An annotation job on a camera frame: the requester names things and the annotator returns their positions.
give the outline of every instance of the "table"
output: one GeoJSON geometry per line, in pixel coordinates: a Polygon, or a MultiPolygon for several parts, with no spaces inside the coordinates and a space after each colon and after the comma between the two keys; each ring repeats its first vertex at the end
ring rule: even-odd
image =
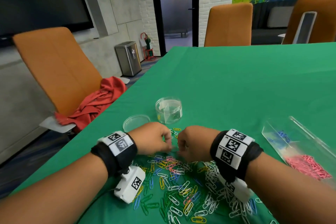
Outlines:
{"type": "MultiPolygon", "coordinates": [[[[203,125],[218,130],[235,128],[255,138],[265,152],[280,160],[261,131],[269,117],[294,116],[330,146],[336,146],[336,43],[264,45],[248,47],[174,47],[114,104],[79,133],[15,191],[52,174],[80,158],[97,139],[122,130],[124,120],[146,114],[156,120],[155,102],[177,96],[183,117],[169,128],[203,125]]],[[[109,180],[105,186],[115,184],[109,180]]],[[[158,178],[154,200],[162,191],[158,178]]],[[[258,216],[250,223],[269,223],[272,216],[258,204],[258,216]]],[[[164,223],[159,211],[145,216],[139,207],[120,203],[111,195],[101,197],[83,217],[85,223],[164,223]]],[[[242,223],[220,215],[208,223],[242,223]]]]}

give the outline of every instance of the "chair back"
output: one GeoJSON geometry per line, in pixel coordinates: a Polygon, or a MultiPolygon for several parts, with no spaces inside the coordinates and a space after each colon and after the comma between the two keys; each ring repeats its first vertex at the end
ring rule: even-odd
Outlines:
{"type": "Polygon", "coordinates": [[[308,43],[334,42],[336,38],[336,0],[298,0],[289,19],[282,44],[292,44],[304,12],[317,12],[308,43]]]}
{"type": "Polygon", "coordinates": [[[17,34],[14,43],[57,112],[69,116],[100,88],[101,75],[65,27],[17,34]]]}
{"type": "Polygon", "coordinates": [[[217,5],[210,9],[204,46],[248,46],[252,34],[251,3],[217,5]]]}

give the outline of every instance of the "door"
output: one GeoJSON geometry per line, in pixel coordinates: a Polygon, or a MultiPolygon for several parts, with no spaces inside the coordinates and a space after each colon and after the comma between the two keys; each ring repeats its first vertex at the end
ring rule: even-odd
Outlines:
{"type": "Polygon", "coordinates": [[[160,52],[198,46],[199,0],[153,0],[160,52]]]}

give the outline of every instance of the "stainless steel trash can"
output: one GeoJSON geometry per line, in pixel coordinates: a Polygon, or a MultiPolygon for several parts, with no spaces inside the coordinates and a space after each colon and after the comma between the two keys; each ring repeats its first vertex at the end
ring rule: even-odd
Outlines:
{"type": "Polygon", "coordinates": [[[137,44],[134,41],[123,42],[115,46],[123,76],[135,76],[141,71],[137,44]]]}

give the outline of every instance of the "fire extinguisher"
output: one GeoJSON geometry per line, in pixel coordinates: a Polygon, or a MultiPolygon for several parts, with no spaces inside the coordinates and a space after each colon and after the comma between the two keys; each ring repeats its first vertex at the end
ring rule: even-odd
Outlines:
{"type": "MultiPolygon", "coordinates": [[[[151,43],[151,39],[149,38],[149,36],[147,34],[146,34],[145,42],[147,44],[147,50],[153,49],[153,45],[151,43]]],[[[153,56],[153,51],[149,51],[149,56],[150,57],[153,56]]]]}

